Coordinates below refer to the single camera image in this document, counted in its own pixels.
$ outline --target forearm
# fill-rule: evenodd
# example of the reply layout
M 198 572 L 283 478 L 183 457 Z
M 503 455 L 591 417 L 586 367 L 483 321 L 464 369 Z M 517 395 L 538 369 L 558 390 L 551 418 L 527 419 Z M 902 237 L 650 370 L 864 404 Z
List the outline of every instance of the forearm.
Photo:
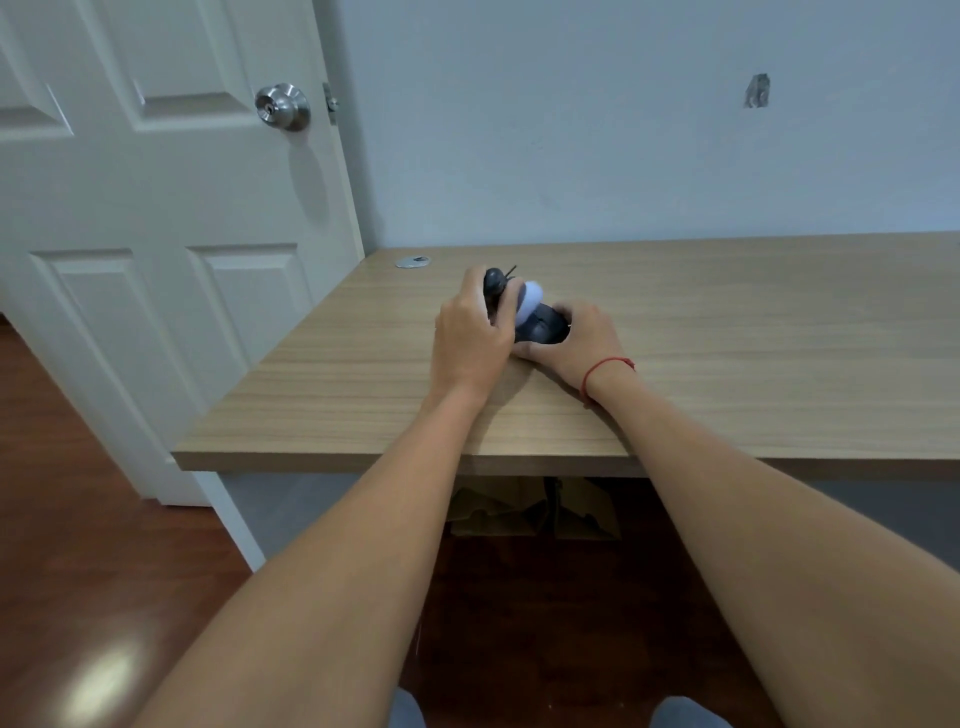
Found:
M 632 443 L 789 725 L 960 715 L 960 574 L 607 366 L 591 395 Z
M 138 728 L 382 725 L 477 410 L 426 406 L 211 622 Z

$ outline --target red string bracelet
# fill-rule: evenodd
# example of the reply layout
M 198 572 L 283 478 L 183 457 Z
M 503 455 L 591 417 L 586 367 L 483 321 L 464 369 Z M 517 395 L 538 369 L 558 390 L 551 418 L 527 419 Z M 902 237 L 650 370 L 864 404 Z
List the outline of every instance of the red string bracelet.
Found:
M 599 367 L 601 364 L 607 363 L 608 361 L 622 361 L 624 364 L 636 371 L 636 364 L 634 364 L 634 360 L 628 359 L 626 356 L 608 356 L 606 359 L 600 359 L 600 361 L 587 369 L 587 373 L 584 374 L 584 380 L 580 383 L 580 399 L 584 401 L 584 407 L 589 407 L 590 403 L 592 402 L 587 394 L 587 377 L 593 374 L 594 369 Z

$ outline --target hand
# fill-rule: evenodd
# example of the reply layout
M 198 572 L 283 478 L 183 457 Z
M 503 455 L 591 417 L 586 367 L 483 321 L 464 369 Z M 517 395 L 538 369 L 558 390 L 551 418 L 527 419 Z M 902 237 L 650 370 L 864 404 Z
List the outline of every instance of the hand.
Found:
M 456 394 L 479 412 L 510 358 L 516 299 L 523 280 L 507 283 L 491 322 L 483 298 L 484 273 L 483 266 L 467 270 L 460 293 L 444 303 L 437 316 L 427 408 Z
M 590 367 L 609 356 L 626 356 L 613 321 L 593 303 L 555 303 L 554 309 L 570 322 L 570 333 L 560 344 L 514 344 L 514 354 L 549 367 L 574 389 L 580 389 Z M 605 367 L 597 370 L 599 374 Z

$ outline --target wooden floor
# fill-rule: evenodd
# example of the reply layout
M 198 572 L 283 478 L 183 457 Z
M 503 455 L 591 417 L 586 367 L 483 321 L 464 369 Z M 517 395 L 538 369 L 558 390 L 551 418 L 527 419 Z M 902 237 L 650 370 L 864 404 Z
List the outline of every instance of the wooden floor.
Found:
M 0 327 L 0 726 L 129 725 L 248 575 L 211 510 L 141 500 Z
M 430 728 L 780 722 L 649 484 L 619 543 L 444 538 L 401 684 Z M 140 500 L 0 328 L 0 726 L 126 726 L 247 578 L 212 511 Z
M 646 480 L 605 480 L 622 542 L 444 537 L 401 686 L 430 728 L 646 726 L 687 695 L 782 726 Z

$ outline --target left hand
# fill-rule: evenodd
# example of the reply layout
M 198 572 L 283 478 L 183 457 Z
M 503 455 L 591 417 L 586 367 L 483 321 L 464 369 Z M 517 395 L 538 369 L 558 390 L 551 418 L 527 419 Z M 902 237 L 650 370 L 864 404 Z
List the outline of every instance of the left hand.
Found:
M 510 358 L 516 299 L 523 280 L 507 284 L 491 323 L 483 298 L 485 273 L 483 266 L 468 269 L 460 293 L 444 303 L 437 316 L 430 394 L 424 403 L 428 407 L 456 395 L 479 412 Z

